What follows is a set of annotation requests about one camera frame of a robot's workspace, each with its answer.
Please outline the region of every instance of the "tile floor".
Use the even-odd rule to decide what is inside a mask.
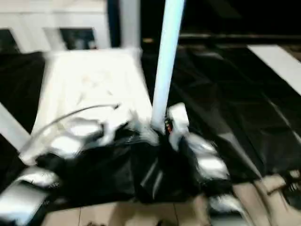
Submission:
[[[115,202],[49,213],[42,226],[87,226],[90,222],[104,226],[155,226],[165,220],[170,226],[206,226],[208,219],[201,211],[202,197],[188,203]]]

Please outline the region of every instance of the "white cabinet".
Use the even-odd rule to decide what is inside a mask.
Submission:
[[[7,28],[21,52],[111,47],[106,0],[24,2],[0,2],[0,43]]]
[[[27,35],[20,14],[0,13],[0,52],[32,52],[33,46]]]

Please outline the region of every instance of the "metal pole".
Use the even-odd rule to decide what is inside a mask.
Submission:
[[[166,0],[151,124],[162,130],[185,0]]]

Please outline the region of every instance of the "white plastic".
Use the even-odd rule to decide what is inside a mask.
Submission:
[[[166,0],[152,109],[152,125],[163,131],[185,0]]]
[[[169,143],[176,151],[179,149],[180,139],[189,133],[189,119],[184,103],[178,103],[168,109],[168,116],[173,122],[173,130],[169,136]]]

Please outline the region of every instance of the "silver object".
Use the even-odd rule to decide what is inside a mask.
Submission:
[[[27,225],[47,198],[48,193],[31,186],[13,183],[0,195],[0,219]]]

